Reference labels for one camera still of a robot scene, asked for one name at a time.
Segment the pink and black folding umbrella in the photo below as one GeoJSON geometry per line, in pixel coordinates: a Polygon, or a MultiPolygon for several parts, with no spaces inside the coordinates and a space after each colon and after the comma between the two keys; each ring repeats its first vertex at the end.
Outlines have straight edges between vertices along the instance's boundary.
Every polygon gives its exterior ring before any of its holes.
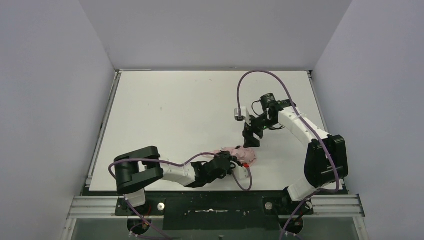
{"type": "Polygon", "coordinates": [[[229,152],[231,156],[237,158],[242,164],[249,166],[253,165],[257,161],[257,156],[252,148],[244,148],[243,146],[235,147],[223,147],[220,149],[213,150],[212,153],[218,154],[220,152],[229,152]]]}

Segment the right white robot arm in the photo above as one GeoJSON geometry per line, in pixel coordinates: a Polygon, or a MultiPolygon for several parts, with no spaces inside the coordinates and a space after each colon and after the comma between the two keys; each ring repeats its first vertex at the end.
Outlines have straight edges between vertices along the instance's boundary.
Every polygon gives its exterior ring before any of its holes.
{"type": "Polygon", "coordinates": [[[285,189],[290,200],[299,202],[332,183],[336,184],[333,191],[338,191],[340,180],[349,174],[345,139],[316,126],[289,99],[276,100],[268,93],[259,102],[263,111],[259,116],[251,115],[246,107],[234,110],[235,120],[244,122],[244,148],[260,147],[264,130],[277,126],[290,131],[306,147],[303,174],[285,189]]]}

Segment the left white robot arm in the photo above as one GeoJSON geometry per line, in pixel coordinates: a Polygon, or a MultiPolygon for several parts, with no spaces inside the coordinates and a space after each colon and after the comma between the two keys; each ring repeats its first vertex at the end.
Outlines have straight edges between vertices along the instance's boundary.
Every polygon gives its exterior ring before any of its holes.
{"type": "Polygon", "coordinates": [[[108,171],[115,179],[117,193],[133,207],[146,204],[145,188],[159,180],[195,189],[226,176],[237,182],[251,177],[249,165],[229,151],[209,152],[209,161],[195,160],[205,155],[199,153],[184,163],[174,163],[162,160],[157,147],[148,146],[116,157],[108,171]]]}

